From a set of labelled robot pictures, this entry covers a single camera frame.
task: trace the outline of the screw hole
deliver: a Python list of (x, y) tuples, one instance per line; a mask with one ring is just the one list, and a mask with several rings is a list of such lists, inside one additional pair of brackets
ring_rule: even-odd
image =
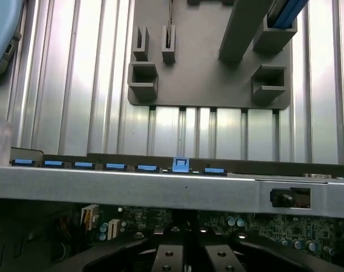
[(226, 266), (226, 271), (228, 271), (228, 272), (234, 272), (234, 271), (235, 271), (235, 268), (234, 268), (232, 265), (227, 265), (227, 266)]
[(219, 257), (226, 257), (226, 253), (225, 252), (218, 252), (217, 255)]
[(164, 265), (163, 266), (163, 271), (171, 271), (172, 268), (169, 265)]

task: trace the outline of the motherboard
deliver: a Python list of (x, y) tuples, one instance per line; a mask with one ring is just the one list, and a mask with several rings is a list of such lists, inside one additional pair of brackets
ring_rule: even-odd
[[(106, 205), (100, 205), (98, 213), (96, 226), (88, 232), (91, 243), (112, 239), (108, 237), (111, 220), (117, 219), (116, 235), (122, 235), (130, 230), (168, 226), (172, 217), (165, 209)], [(254, 232), (327, 261), (344, 255), (344, 219), (211, 211), (199, 211), (198, 218), (201, 226), (217, 228), (223, 235), (233, 231)]]

